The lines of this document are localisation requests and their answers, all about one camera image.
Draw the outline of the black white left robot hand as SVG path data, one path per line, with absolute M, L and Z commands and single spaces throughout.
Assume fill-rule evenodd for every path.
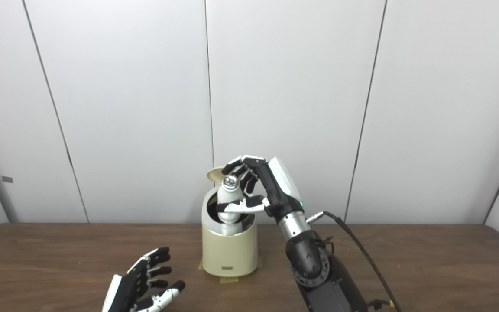
M 183 280 L 172 285 L 158 279 L 172 268 L 169 247 L 158 247 L 141 256 L 125 275 L 113 275 L 102 306 L 103 312 L 161 312 L 185 289 Z

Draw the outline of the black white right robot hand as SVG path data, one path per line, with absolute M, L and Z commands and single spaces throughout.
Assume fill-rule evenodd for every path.
M 217 205 L 218 213 L 249 215 L 264 211 L 279 221 L 290 213 L 303 212 L 299 190 L 278 157 L 267 161 L 262 157 L 241 155 L 228 162 L 221 172 L 224 175 L 242 176 L 240 186 L 244 194 L 249 194 L 256 183 L 261 182 L 266 195 L 220 203 Z

